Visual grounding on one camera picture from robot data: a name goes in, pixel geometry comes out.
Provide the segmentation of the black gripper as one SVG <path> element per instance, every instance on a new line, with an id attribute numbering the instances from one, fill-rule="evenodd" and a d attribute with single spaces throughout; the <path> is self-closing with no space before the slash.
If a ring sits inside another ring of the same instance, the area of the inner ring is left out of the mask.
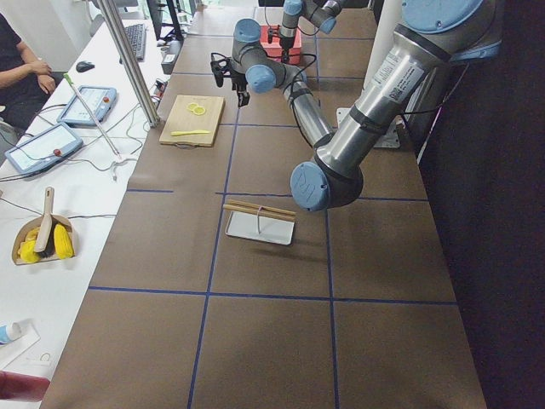
<path id="1" fill-rule="evenodd" d="M 290 62 L 290 50 L 293 48 L 293 38 L 292 37 L 281 37 L 279 39 L 280 47 L 282 48 L 281 62 L 289 63 Z"/>
<path id="2" fill-rule="evenodd" d="M 250 93 L 247 91 L 247 79 L 244 73 L 234 70 L 230 71 L 232 90 L 237 92 L 238 107 L 245 107 L 250 102 Z"/>

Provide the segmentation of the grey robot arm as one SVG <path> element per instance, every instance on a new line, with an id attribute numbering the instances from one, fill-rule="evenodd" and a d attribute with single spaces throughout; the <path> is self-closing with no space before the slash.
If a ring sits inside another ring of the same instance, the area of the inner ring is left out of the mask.
<path id="1" fill-rule="evenodd" d="M 280 89 L 290 104 L 313 158 L 290 177 L 294 201 L 308 211 L 352 203 L 361 193 L 360 164 L 435 68 L 496 55 L 502 42 L 502 1 L 397 1 L 392 48 L 360 97 L 333 130 L 307 87 L 302 71 L 270 59 L 261 26 L 252 19 L 234 27 L 227 68 L 238 104 L 249 93 Z"/>
<path id="2" fill-rule="evenodd" d="M 281 62 L 290 62 L 290 51 L 295 46 L 300 19 L 308 21 L 318 32 L 329 34 L 336 25 L 336 16 L 343 9 L 363 8 L 370 4 L 373 1 L 328 0 L 323 1 L 322 5 L 311 0 L 284 1 L 281 23 L 269 30 L 270 37 L 276 36 L 279 39 Z"/>

